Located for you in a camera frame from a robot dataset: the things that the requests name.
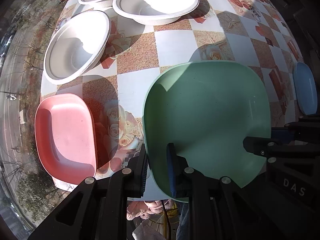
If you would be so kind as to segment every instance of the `tree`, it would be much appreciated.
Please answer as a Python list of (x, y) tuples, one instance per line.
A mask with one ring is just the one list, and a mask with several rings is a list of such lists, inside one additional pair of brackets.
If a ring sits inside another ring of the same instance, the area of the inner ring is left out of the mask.
[(20, 206), (38, 221), (50, 214), (64, 199), (66, 191), (56, 188), (47, 172), (39, 171), (21, 177), (16, 193)]

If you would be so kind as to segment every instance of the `starfish print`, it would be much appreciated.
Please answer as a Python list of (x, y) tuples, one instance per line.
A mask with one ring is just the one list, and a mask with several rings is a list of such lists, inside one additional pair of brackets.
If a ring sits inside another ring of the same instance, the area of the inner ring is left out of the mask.
[(232, 27), (236, 27), (236, 28), (238, 27), (236, 25), (236, 23), (240, 22), (239, 20), (235, 21), (235, 20), (231, 19), (231, 17), (227, 14), (225, 14), (225, 16), (226, 17), (223, 17), (223, 19), (229, 23), (228, 29), (231, 29)]

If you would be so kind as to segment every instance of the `tile pattern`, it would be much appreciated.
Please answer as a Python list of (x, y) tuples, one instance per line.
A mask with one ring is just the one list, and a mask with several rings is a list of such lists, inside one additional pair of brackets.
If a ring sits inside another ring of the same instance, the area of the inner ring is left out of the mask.
[[(55, 31), (87, 10), (92, 7), (68, 0)], [(112, 8), (105, 12), (111, 34), (100, 62), (68, 84), (52, 85), (45, 76), (41, 84), (42, 99), (71, 92), (89, 106), (98, 150), (96, 178), (111, 176), (139, 154), (143, 100), (153, 80), (175, 64), (222, 59), (247, 65), (265, 84), (271, 125), (297, 118), (292, 71), (303, 59), (269, 0), (200, 0), (193, 12), (163, 26), (138, 24)]]

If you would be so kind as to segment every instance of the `rose print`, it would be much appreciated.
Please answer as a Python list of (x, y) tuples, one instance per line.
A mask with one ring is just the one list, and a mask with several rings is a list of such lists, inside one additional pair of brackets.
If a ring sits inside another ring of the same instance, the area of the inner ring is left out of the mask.
[(204, 51), (202, 51), (202, 60), (225, 60), (226, 56), (220, 50), (218, 46), (207, 45)]

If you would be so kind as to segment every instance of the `blue lid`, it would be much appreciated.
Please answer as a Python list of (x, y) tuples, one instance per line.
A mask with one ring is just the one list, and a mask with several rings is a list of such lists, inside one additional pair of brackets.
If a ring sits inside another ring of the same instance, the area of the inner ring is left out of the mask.
[(315, 114), (318, 108), (317, 91), (308, 65), (298, 62), (293, 71), (293, 78), (300, 110), (304, 114)]

